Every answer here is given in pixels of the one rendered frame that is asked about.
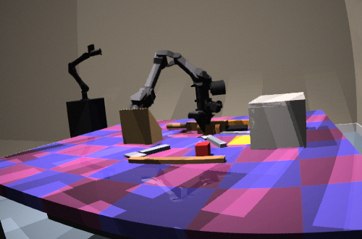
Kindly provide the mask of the red cube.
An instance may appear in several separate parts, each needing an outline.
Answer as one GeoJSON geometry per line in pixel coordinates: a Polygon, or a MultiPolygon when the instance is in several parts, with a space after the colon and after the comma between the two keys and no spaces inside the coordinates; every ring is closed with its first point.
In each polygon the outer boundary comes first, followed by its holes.
{"type": "Polygon", "coordinates": [[[195,144],[195,156],[210,156],[211,145],[210,142],[202,142],[195,144]]]}

